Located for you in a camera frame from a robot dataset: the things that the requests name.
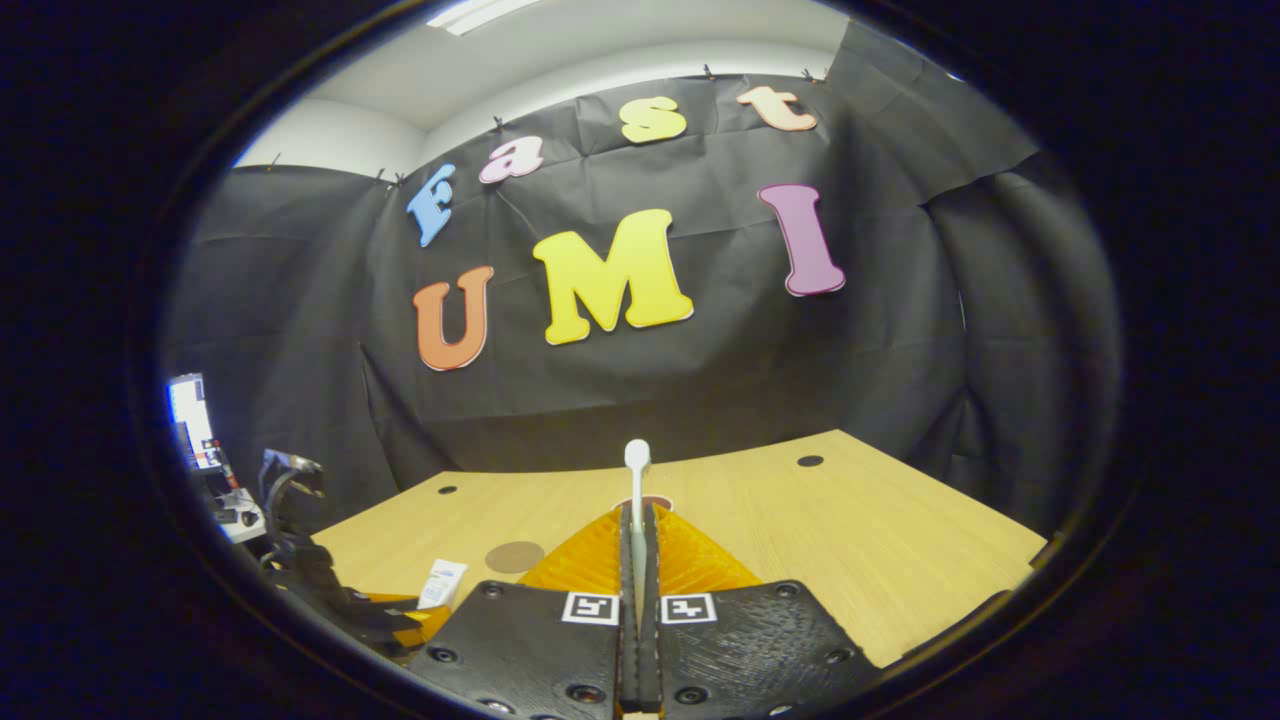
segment brown circular coaster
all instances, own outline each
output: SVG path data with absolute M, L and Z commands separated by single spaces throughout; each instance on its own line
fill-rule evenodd
M 499 544 L 484 556 L 484 564 L 494 573 L 525 573 L 545 556 L 543 548 L 529 541 Z

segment monitor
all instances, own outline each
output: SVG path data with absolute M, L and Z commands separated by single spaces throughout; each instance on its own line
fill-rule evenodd
M 169 409 L 178 428 L 178 451 L 188 457 L 188 464 L 193 459 L 192 468 L 219 468 L 221 462 L 214 450 L 214 432 L 209 427 L 205 378 L 201 373 L 178 375 L 169 380 Z

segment black fabric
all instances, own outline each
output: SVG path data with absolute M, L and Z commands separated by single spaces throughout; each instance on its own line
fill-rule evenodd
M 808 132 L 735 97 L 796 94 Z M 689 127 L 631 145 L 618 109 L 675 99 Z M 484 186 L 489 152 L 544 138 L 535 173 Z M 443 163 L 452 219 L 428 249 L 406 205 Z M 768 184 L 819 190 L 837 292 L 792 297 Z M 672 264 L 695 313 L 620 320 L 549 346 L 532 246 L 575 231 L 602 258 L 617 223 L 671 211 Z M 411 299 L 495 269 L 484 351 L 460 370 L 419 359 Z M 325 524 L 447 469 L 620 466 L 841 428 L 1041 532 L 1094 482 L 1119 380 L 1115 300 L 1097 238 L 1030 138 L 964 82 L 851 26 L 827 83 L 675 78 L 508 122 L 402 186 L 276 167 L 233 170 L 178 282 L 173 372 L 206 373 L 237 468 L 261 447 L 329 470 Z

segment white object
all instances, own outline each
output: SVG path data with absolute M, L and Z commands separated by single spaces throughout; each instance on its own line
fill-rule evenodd
M 241 543 L 266 534 L 266 518 L 262 515 L 262 511 L 259 510 L 257 503 L 253 502 L 253 497 L 247 489 L 233 489 L 230 495 L 224 495 L 221 501 L 224 509 L 236 510 L 234 523 L 218 524 L 218 527 L 227 533 L 227 539 L 232 541 L 232 543 Z M 244 512 L 257 515 L 257 520 L 255 520 L 252 525 L 246 525 L 242 520 Z
M 465 0 L 426 20 L 431 27 L 443 27 L 453 35 L 465 35 L 484 23 L 507 13 L 532 5 L 538 0 Z
M 426 577 L 426 584 L 422 585 L 422 594 L 417 598 L 417 609 L 426 610 L 452 605 L 453 598 L 458 594 L 462 574 L 466 571 L 466 562 L 436 560 L 431 565 L 431 574 Z
M 649 466 L 649 443 L 634 439 L 622 454 L 627 468 L 631 468 L 631 577 L 635 580 L 636 624 L 644 615 L 644 570 L 649 553 L 644 542 L 644 492 L 641 478 Z
M 197 468 L 221 465 L 205 454 L 205 442 L 212 442 L 214 430 L 209 428 L 209 411 L 205 407 L 205 377 L 202 373 L 189 373 L 169 380 L 169 409 L 174 423 L 187 425 L 188 447 L 196 457 Z
M 664 594 L 662 596 L 662 624 L 680 625 L 684 623 L 714 623 L 716 601 L 712 593 Z
M 561 615 L 561 621 L 585 625 L 617 625 L 618 605 L 618 596 L 616 594 L 571 592 L 564 601 L 564 612 Z

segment yellow letter m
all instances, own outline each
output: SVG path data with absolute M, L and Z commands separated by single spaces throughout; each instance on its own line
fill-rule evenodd
M 547 342 L 576 342 L 591 332 L 577 314 L 575 295 L 612 332 L 622 310 L 622 292 L 631 286 L 627 323 L 645 328 L 684 320 L 694 314 L 694 301 L 681 295 L 667 247 L 671 213 L 640 210 L 618 223 L 608 260 L 600 260 L 576 232 L 553 234 L 534 246 L 534 258 L 547 265 L 552 324 Z

